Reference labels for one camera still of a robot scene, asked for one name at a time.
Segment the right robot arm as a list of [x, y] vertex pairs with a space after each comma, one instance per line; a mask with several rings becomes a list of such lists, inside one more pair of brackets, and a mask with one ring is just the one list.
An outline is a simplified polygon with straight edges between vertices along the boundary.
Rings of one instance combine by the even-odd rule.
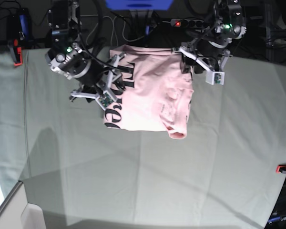
[[71, 92], [69, 100], [95, 101], [102, 110], [117, 102], [112, 85], [125, 90], [122, 73], [129, 70], [119, 66], [119, 62], [126, 54], [122, 52], [104, 62], [89, 51], [82, 38], [77, 0], [53, 0], [48, 19], [52, 45], [45, 54], [47, 64], [54, 73], [79, 82], [79, 88]]

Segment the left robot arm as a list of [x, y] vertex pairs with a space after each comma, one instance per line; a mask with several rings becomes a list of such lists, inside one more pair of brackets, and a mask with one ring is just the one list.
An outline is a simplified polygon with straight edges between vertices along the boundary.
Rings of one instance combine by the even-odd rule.
[[214, 0], [207, 13], [192, 13], [192, 18], [171, 20], [172, 27], [182, 28], [192, 38], [172, 52], [181, 54], [182, 73], [205, 73], [208, 84], [223, 85], [224, 66], [232, 56], [228, 46], [246, 33], [241, 4], [238, 0]]

